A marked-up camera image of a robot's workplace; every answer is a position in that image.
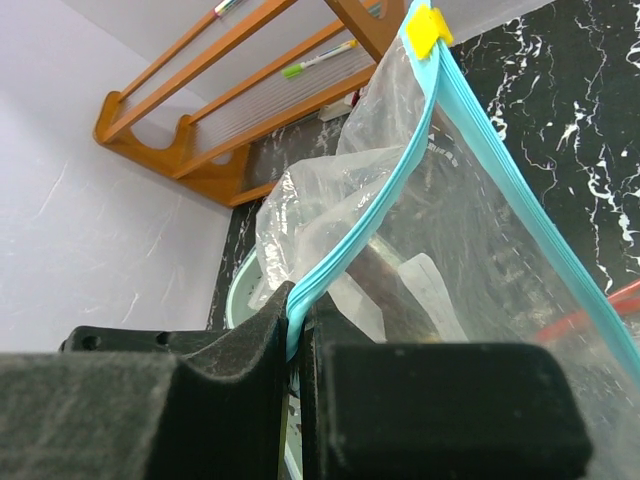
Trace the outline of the blue zipper clear bag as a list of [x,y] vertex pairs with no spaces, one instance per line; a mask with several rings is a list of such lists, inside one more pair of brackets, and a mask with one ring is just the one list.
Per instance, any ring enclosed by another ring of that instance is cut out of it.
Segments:
[[376,341],[533,343],[595,442],[591,479],[639,475],[639,287],[602,293],[481,110],[428,1],[409,9],[334,155],[289,167],[261,207],[262,306],[294,285],[293,331],[322,294]]

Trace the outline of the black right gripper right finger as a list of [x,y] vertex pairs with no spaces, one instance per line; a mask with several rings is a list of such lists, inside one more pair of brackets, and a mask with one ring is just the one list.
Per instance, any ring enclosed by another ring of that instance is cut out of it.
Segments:
[[581,479],[566,376],[523,343],[376,343],[329,297],[299,342],[307,479]]

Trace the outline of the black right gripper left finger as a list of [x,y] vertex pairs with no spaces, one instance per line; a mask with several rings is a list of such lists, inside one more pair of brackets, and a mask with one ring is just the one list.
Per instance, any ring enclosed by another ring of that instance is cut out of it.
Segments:
[[3,355],[2,477],[278,478],[290,290],[186,355]]

